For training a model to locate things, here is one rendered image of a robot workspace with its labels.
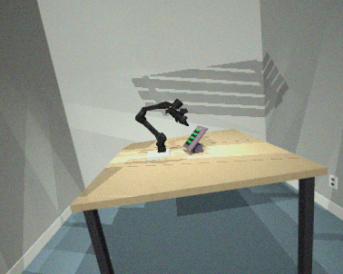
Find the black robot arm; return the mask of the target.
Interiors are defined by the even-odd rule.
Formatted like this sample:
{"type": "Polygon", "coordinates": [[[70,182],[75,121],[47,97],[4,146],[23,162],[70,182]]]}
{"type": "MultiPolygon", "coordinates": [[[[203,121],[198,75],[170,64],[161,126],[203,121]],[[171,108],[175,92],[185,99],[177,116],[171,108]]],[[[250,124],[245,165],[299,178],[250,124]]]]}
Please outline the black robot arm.
{"type": "MultiPolygon", "coordinates": [[[[165,134],[158,132],[150,123],[147,122],[146,118],[145,118],[145,114],[147,111],[150,110],[155,110],[155,109],[167,109],[165,110],[166,114],[169,113],[171,116],[173,116],[177,111],[177,109],[179,110],[181,107],[183,106],[183,103],[176,99],[173,103],[169,103],[169,102],[162,102],[159,104],[155,104],[155,105],[151,105],[151,106],[145,106],[142,107],[141,110],[138,112],[138,114],[135,116],[135,120],[141,124],[143,124],[155,137],[156,137],[156,146],[158,147],[158,153],[159,152],[166,152],[166,146],[164,145],[167,137],[165,134]],[[169,108],[171,106],[171,108],[169,108]],[[175,110],[176,109],[176,110],[175,110]]],[[[180,111],[178,111],[180,114],[182,114],[184,116],[185,113],[188,112],[187,108],[184,109],[180,109],[180,111]]]]}

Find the lilac switch panel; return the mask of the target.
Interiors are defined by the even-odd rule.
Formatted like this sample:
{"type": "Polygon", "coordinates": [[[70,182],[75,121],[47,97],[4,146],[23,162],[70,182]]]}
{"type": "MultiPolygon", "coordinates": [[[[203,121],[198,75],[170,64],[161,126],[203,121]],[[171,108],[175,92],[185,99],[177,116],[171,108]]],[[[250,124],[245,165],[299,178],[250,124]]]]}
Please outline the lilac switch panel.
{"type": "Polygon", "coordinates": [[[199,153],[203,152],[202,144],[199,143],[199,140],[204,135],[204,133],[208,130],[208,128],[197,126],[197,128],[193,131],[189,139],[183,146],[189,150],[190,152],[199,153]]]}

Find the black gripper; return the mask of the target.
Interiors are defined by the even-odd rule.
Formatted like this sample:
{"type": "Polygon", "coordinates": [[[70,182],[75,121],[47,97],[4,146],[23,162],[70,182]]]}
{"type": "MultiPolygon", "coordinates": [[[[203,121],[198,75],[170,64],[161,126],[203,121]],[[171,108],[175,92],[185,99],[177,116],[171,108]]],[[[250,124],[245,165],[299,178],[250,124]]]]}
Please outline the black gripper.
{"type": "Polygon", "coordinates": [[[189,126],[189,124],[186,122],[186,120],[188,119],[187,116],[183,116],[179,112],[176,112],[172,117],[175,118],[175,122],[179,122],[181,124],[189,126]]]}

